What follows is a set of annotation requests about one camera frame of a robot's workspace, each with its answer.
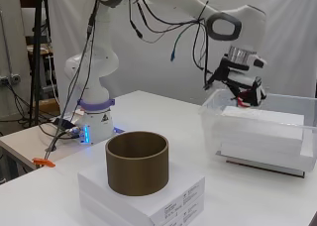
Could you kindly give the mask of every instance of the wire bundle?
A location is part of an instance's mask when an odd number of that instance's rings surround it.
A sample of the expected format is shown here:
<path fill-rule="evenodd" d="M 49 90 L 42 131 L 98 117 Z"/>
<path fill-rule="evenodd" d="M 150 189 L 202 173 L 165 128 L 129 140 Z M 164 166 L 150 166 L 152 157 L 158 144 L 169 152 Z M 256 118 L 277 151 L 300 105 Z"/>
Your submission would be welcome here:
<path fill-rule="evenodd" d="M 143 5 L 147 8 L 148 12 L 151 14 L 151 16 L 153 18 L 155 18 L 157 21 L 165 24 L 165 25 L 168 25 L 168 27 L 163 30 L 163 31 L 157 31 L 155 29 L 153 29 L 152 27 L 150 27 L 148 21 L 147 21 L 147 18 L 145 16 L 145 13 L 143 11 L 143 8 L 140 4 L 140 1 L 142 1 Z M 61 122 L 62 122 L 62 119 L 64 118 L 65 116 L 65 111 L 67 109 L 67 106 L 69 104 L 69 101 L 71 99 L 71 96 L 73 94 L 73 91 L 74 91 L 74 88 L 77 84 L 77 81 L 78 81 L 78 77 L 80 75 L 80 72 L 81 72 L 81 68 L 82 68 L 82 64 L 83 64 L 83 60 L 84 58 L 86 57 L 86 54 L 87 54 L 87 50 L 88 50 L 88 44 L 89 44 L 89 41 L 91 42 L 91 45 L 90 45 L 90 58 L 89 58 L 89 67 L 88 67 L 88 74 L 87 74 L 87 78 L 86 78 L 86 82 L 85 82 L 85 85 L 82 89 L 82 92 L 81 92 L 81 95 L 80 95 L 80 98 L 82 98 L 83 94 L 84 94 L 84 91 L 85 91 L 85 88 L 87 86 L 87 83 L 89 81 L 89 78 L 90 78 L 90 70 L 91 70 L 91 61 L 92 61 L 92 55 L 93 55 L 93 43 L 94 43 L 94 31 L 95 31 L 95 18 L 96 18 L 96 15 L 97 15 L 97 12 L 98 12 L 98 9 L 99 9 L 99 5 L 102 1 L 101 0 L 96 0 L 95 1 L 95 4 L 94 4 L 94 8 L 93 8 L 93 11 L 92 11 L 92 14 L 89 18 L 89 23 L 88 23 L 88 29 L 87 29 L 87 39 L 86 39 L 86 42 L 85 42 L 85 45 L 84 45 L 84 49 L 83 49 L 83 52 L 82 52 L 82 55 L 81 55 L 81 60 L 80 60 L 80 63 L 79 63 L 79 67 L 73 77 L 73 79 L 71 80 L 70 84 L 69 84 L 69 87 L 68 87 L 68 90 L 67 90 L 67 98 L 66 98 L 66 102 L 65 102 L 65 106 L 64 106 L 64 109 L 60 115 L 60 119 L 59 119 L 59 122 L 58 122 L 58 125 L 57 125 L 57 129 L 56 129 L 56 132 L 55 132 L 55 135 L 50 135 L 49 133 L 46 133 L 47 135 L 49 136 L 52 136 L 53 137 L 53 140 L 48 148 L 48 151 L 46 152 L 46 155 L 45 155 L 45 159 L 48 159 L 49 156 L 50 156 L 50 153 L 52 152 L 53 150 L 53 147 L 56 143 L 56 141 L 58 139 L 62 139 L 62 136 L 63 136 L 63 132 L 60 133 L 60 128 L 61 128 Z M 193 49 L 192 49 L 192 57 L 193 57 L 193 60 L 194 60 L 194 63 L 196 65 L 197 68 L 199 68 L 200 70 L 204 71 L 204 83 L 205 83 L 205 86 L 207 85 L 207 74 L 208 73 L 212 73 L 208 70 L 208 34 L 207 34 L 207 29 L 205 27 L 205 21 L 204 19 L 201 19 L 201 16 L 208 4 L 208 2 L 206 3 L 205 7 L 203 8 L 203 10 L 201 11 L 201 14 L 199 15 L 198 19 L 194 19 L 194 20 L 190 20 L 190 21 L 185 21 L 185 22 L 178 22 L 178 23 L 175 23 L 175 22 L 168 22 L 168 21 L 165 21 L 161 18 L 159 18 L 158 16 L 156 16 L 153 11 L 151 10 L 151 8 L 149 7 L 149 5 L 147 4 L 146 0 L 136 0 L 135 3 L 137 4 L 138 6 L 138 9 L 139 9 L 139 12 L 140 12 L 140 15 L 142 17 L 142 20 L 145 24 L 145 26 L 152 32 L 152 33 L 155 33 L 155 34 L 160 34 L 160 36 L 154 40 L 154 41 L 148 41 L 148 40 L 145 40 L 144 37 L 143 37 L 143 34 L 138 30 L 137 26 L 134 24 L 134 22 L 132 21 L 132 0 L 129 0 L 129 17 L 130 17 L 130 24 L 132 26 L 132 28 L 136 31 L 137 33 L 137 36 L 144 42 L 146 43 L 149 43 L 149 44 L 154 44 L 156 42 L 158 42 L 167 32 L 171 32 L 171 31 L 174 31 L 174 30 L 177 30 L 179 28 L 183 28 L 183 31 L 178 35 L 176 41 L 175 41 L 175 44 L 174 44 L 174 47 L 173 47 L 173 51 L 171 53 L 171 58 L 170 60 L 173 61 L 175 59 L 175 53 L 176 53 L 176 47 L 177 47 L 177 44 L 178 44 L 178 41 L 180 40 L 180 38 L 182 37 L 182 35 L 187 31 L 189 30 L 191 27 L 193 26 L 198 26 L 198 29 L 197 29 L 197 32 L 196 32 L 196 36 L 195 36 L 195 40 L 194 40 L 194 44 L 193 44 Z M 196 46 L 197 46 L 197 42 L 198 42 L 198 37 L 199 37 L 199 33 L 200 31 L 204 31 L 204 42 L 202 44 L 202 47 L 201 47 L 201 52 L 200 52 L 200 59 L 199 61 L 197 61 L 196 59 L 196 56 L 195 56 L 195 53 L 196 53 Z M 205 63 L 204 63 L 204 66 L 201 66 L 201 62 L 202 60 L 205 60 Z M 76 110 L 76 108 L 74 109 L 73 113 L 72 113 L 72 117 L 71 117 L 71 120 L 73 119 L 73 116 L 74 116 L 74 112 Z"/>
<path fill-rule="evenodd" d="M 193 61 L 196 65 L 197 68 L 199 68 L 200 70 L 204 71 L 204 83 L 205 83 L 205 86 L 207 85 L 207 74 L 210 73 L 212 74 L 212 72 L 210 72 L 208 70 L 208 56 L 209 56 L 209 39 L 208 39 L 208 34 L 207 34 L 207 30 L 206 30 L 206 26 L 205 26 L 205 21 L 204 19 L 201 19 L 201 16 L 203 14 L 203 12 L 205 11 L 205 8 L 206 6 L 208 5 L 208 1 L 206 2 L 206 5 L 205 7 L 203 8 L 203 10 L 201 11 L 199 17 L 196 19 L 196 20 L 190 20 L 190 21 L 185 21 L 185 22 L 178 22 L 178 23 L 175 23 L 175 22 L 168 22 L 168 21 L 165 21 L 161 18 L 159 18 L 158 16 L 156 16 L 154 14 L 154 12 L 151 10 L 151 8 L 149 7 L 149 5 L 147 4 L 147 1 L 146 0 L 141 0 L 143 2 L 143 5 L 147 8 L 148 12 L 151 14 L 151 16 L 156 19 L 157 21 L 165 24 L 165 25 L 168 25 L 168 28 L 164 31 L 157 31 L 157 30 L 154 30 L 153 28 L 151 28 L 149 26 L 149 23 L 147 21 L 147 18 L 145 16 L 145 13 L 143 11 L 143 8 L 140 4 L 140 0 L 136 0 L 135 3 L 137 4 L 138 6 L 138 9 L 139 9 L 139 12 L 140 12 L 140 15 L 142 17 L 142 20 L 144 22 L 144 25 L 152 32 L 152 33 L 155 33 L 155 34 L 161 34 L 155 41 L 153 42 L 149 42 L 147 40 L 144 39 L 142 33 L 137 29 L 136 25 L 134 24 L 134 22 L 132 21 L 132 1 L 129 0 L 129 17 L 130 17 L 130 24 L 132 26 L 132 28 L 136 31 L 138 37 L 143 40 L 144 42 L 146 43 L 150 43 L 150 44 L 154 44 L 156 43 L 157 41 L 159 41 L 167 32 L 171 32 L 171 31 L 174 31 L 174 30 L 177 30 L 179 28 L 183 28 L 184 26 L 186 26 L 181 32 L 180 34 L 178 35 L 175 43 L 174 43 L 174 47 L 173 47 L 173 50 L 172 50 L 172 53 L 171 53 L 171 56 L 170 56 L 170 61 L 174 61 L 175 59 L 175 53 L 176 53 L 176 47 L 177 47 L 177 44 L 180 40 L 180 38 L 182 37 L 182 35 L 187 31 L 189 30 L 191 27 L 193 26 L 198 26 L 198 29 L 197 29 L 197 32 L 196 32 L 196 36 L 195 36 L 195 39 L 194 39 L 194 44 L 193 44 L 193 48 L 192 48 L 192 58 L 193 58 Z M 200 59 L 199 61 L 197 61 L 196 59 L 196 56 L 195 56 L 195 53 L 196 53 L 196 46 L 197 46 L 197 42 L 198 42 L 198 37 L 199 37 L 199 33 L 200 31 L 203 31 L 204 32 L 204 41 L 203 41 L 203 44 L 202 44 L 202 47 L 201 47 L 201 52 L 200 52 Z M 201 66 L 201 61 L 205 58 L 205 63 L 204 63 L 204 66 Z"/>

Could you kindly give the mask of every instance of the transparent plastic bin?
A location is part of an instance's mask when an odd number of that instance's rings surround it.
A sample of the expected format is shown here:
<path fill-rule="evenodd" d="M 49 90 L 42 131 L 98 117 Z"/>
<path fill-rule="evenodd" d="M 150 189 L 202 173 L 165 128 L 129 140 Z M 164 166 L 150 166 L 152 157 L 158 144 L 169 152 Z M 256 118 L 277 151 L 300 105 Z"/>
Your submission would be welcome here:
<path fill-rule="evenodd" d="M 218 89 L 201 108 L 205 144 L 210 158 L 217 158 L 214 157 L 216 154 L 222 154 L 229 148 L 235 153 L 223 156 L 292 170 L 314 169 L 317 159 L 317 99 L 268 94 L 260 107 L 251 108 L 303 116 L 303 124 L 292 124 L 287 123 L 287 119 L 276 122 L 246 116 L 224 116 L 226 107 L 237 106 L 233 97 L 230 90 Z M 263 131 L 273 136 L 263 136 Z M 302 133 L 300 149 L 298 133 Z"/>

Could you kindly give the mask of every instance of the white paper stack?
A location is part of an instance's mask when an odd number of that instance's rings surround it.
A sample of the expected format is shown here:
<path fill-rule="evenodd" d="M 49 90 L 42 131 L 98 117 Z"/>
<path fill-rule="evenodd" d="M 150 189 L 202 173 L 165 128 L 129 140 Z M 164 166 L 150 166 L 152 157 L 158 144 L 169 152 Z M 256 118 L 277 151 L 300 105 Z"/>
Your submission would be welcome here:
<path fill-rule="evenodd" d="M 203 211 L 205 178 L 175 164 L 167 186 L 142 197 L 113 191 L 105 164 L 80 172 L 78 183 L 82 209 L 93 225 L 186 226 Z"/>
<path fill-rule="evenodd" d="M 312 130 L 304 116 L 228 106 L 214 128 L 221 155 L 294 170 L 312 171 Z"/>

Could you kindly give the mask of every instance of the plastic container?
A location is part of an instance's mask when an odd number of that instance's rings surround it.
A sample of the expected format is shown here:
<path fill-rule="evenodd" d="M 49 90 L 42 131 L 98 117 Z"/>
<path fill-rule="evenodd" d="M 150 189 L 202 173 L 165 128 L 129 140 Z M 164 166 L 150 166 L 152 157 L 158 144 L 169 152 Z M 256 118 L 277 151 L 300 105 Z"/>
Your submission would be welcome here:
<path fill-rule="evenodd" d="M 314 169 L 317 99 L 268 94 L 260 107 L 244 109 L 233 97 L 218 89 L 201 109 L 211 158 L 221 154 L 292 170 Z"/>

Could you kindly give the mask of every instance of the metal stand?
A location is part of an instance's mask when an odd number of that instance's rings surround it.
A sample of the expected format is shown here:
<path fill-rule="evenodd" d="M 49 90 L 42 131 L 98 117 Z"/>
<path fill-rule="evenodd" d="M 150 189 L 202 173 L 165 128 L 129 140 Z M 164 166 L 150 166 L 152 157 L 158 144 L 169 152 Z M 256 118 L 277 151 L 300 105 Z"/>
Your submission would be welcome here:
<path fill-rule="evenodd" d="M 50 29 L 50 16 L 48 0 L 36 0 L 36 19 L 35 19 L 35 34 L 34 34 L 34 50 L 33 50 L 33 63 L 32 63 L 32 81 L 31 81 L 31 96 L 30 96 L 30 122 L 29 127 L 33 122 L 33 96 L 35 96 L 35 125 L 39 125 L 40 113 L 40 76 L 41 76 L 41 36 L 42 36 L 42 3 L 45 2 L 47 26 L 49 36 L 51 36 Z"/>

